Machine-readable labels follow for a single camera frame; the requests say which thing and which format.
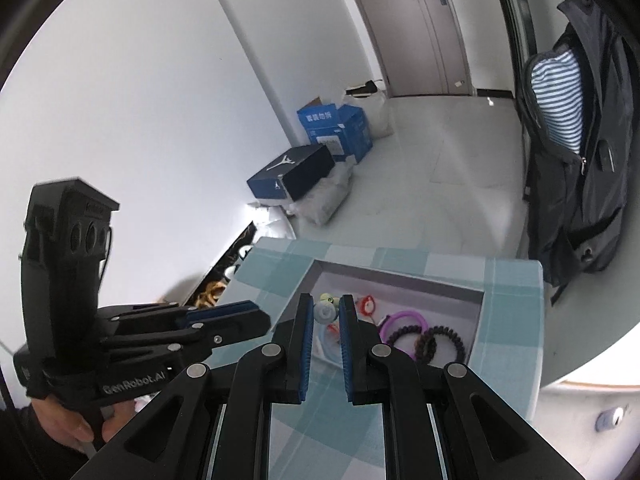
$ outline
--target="white floor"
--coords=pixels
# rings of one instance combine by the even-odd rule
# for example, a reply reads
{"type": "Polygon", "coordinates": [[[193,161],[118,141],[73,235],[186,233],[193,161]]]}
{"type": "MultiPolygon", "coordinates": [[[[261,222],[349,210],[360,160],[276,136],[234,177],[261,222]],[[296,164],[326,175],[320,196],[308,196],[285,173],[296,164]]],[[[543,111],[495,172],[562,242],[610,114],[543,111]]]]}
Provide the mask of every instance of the white floor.
{"type": "Polygon", "coordinates": [[[590,392],[547,386],[540,390],[533,427],[586,480],[613,480],[640,445],[640,392],[590,392]],[[621,406],[615,430],[597,433],[600,412],[621,406]]]}
{"type": "Polygon", "coordinates": [[[302,238],[513,258],[522,235],[520,121],[511,100],[428,96],[391,101],[396,134],[355,168],[350,196],[302,238]]]}

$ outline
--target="black backpack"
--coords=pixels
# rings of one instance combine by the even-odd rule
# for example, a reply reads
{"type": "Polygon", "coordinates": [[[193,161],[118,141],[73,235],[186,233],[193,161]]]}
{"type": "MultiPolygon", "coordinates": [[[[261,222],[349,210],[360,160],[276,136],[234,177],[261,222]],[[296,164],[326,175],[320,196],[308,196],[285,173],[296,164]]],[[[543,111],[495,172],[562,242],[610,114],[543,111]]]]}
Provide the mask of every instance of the black backpack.
{"type": "MultiPolygon", "coordinates": [[[[611,20],[592,1],[565,0],[558,9],[569,25],[553,50],[527,61],[516,94],[531,140],[526,180],[529,257],[540,261],[545,281],[560,286],[561,292],[580,272],[605,269],[616,252],[636,127],[636,84],[632,84],[636,62],[611,20]],[[581,136],[562,138],[559,143],[558,136],[569,136],[565,130],[571,128],[563,130],[558,120],[564,108],[548,111],[538,75],[554,62],[557,66],[569,50],[581,77],[581,136]]],[[[564,91],[562,85],[548,88],[564,91]]],[[[572,91],[571,84],[566,88],[572,91]]],[[[580,130],[579,123],[573,124],[580,130]]]]}

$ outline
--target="white plastic bag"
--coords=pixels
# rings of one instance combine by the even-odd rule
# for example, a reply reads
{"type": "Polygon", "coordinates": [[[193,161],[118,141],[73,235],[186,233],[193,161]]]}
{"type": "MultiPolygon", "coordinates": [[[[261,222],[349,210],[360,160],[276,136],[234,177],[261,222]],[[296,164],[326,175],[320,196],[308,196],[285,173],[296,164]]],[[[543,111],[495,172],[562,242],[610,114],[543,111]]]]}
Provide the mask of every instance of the white plastic bag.
{"type": "Polygon", "coordinates": [[[329,175],[321,178],[300,200],[289,205],[289,212],[319,226],[326,224],[351,190],[354,164],[353,157],[345,162],[336,162],[329,175]]]}
{"type": "Polygon", "coordinates": [[[357,106],[364,110],[372,139],[382,139],[393,133],[389,120],[389,99],[380,88],[375,94],[367,97],[354,97],[345,93],[342,104],[357,106]]]}
{"type": "Polygon", "coordinates": [[[252,221],[256,227],[254,243],[263,236],[296,239],[293,227],[280,206],[265,206],[253,202],[247,207],[251,209],[252,221]]]}

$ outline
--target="cardboard box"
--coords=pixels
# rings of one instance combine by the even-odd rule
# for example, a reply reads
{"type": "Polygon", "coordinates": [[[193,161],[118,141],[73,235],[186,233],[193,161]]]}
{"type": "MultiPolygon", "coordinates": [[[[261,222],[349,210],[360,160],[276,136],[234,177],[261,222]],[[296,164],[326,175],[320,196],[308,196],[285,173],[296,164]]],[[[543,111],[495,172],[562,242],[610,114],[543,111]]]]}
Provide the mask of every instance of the cardboard box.
{"type": "Polygon", "coordinates": [[[325,145],[299,146],[272,160],[246,182],[260,203],[285,205],[305,196],[334,165],[325,145]]]}
{"type": "MultiPolygon", "coordinates": [[[[421,314],[430,326],[443,325],[455,330],[465,346],[466,364],[469,362],[478,338],[478,326],[484,301],[484,292],[474,288],[449,285],[424,277],[404,276],[384,270],[316,260],[300,281],[281,314],[280,321],[292,319],[295,316],[298,299],[302,292],[311,294],[316,301],[326,292],[338,298],[344,294],[351,294],[355,300],[372,295],[376,301],[374,315],[376,322],[382,320],[387,314],[413,310],[421,314]]],[[[415,321],[412,318],[396,320],[393,322],[391,332],[409,324],[415,324],[415,321]]],[[[325,330],[325,326],[315,325],[312,353],[341,367],[339,345],[333,348],[329,337],[324,338],[325,345],[321,342],[320,332],[325,330]]],[[[407,335],[398,340],[394,346],[403,351],[412,352],[416,339],[417,335],[407,335]]],[[[443,339],[441,342],[438,339],[437,352],[430,365],[442,368],[455,358],[456,349],[450,341],[443,339]]]]}
{"type": "Polygon", "coordinates": [[[298,118],[311,143],[325,144],[336,161],[353,155],[360,162],[371,149],[369,125],[362,108],[323,105],[316,98],[298,110],[298,118]]]}

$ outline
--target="small toy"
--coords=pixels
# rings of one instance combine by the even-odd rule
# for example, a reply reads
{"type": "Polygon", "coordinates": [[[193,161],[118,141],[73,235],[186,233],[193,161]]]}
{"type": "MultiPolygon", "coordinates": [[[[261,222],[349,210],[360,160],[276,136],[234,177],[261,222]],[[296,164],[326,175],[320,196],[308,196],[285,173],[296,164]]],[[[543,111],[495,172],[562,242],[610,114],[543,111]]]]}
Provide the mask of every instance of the small toy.
{"type": "Polygon", "coordinates": [[[329,332],[334,332],[336,334],[340,333],[340,320],[336,319],[333,323],[329,324],[326,326],[326,329],[329,332]]]}
{"type": "Polygon", "coordinates": [[[376,311],[376,300],[373,299],[373,296],[365,296],[358,302],[358,311],[363,316],[371,317],[372,314],[376,311]]]}
{"type": "Polygon", "coordinates": [[[320,296],[320,301],[314,304],[314,319],[321,325],[328,325],[338,317],[339,298],[334,298],[329,293],[320,296]]]}

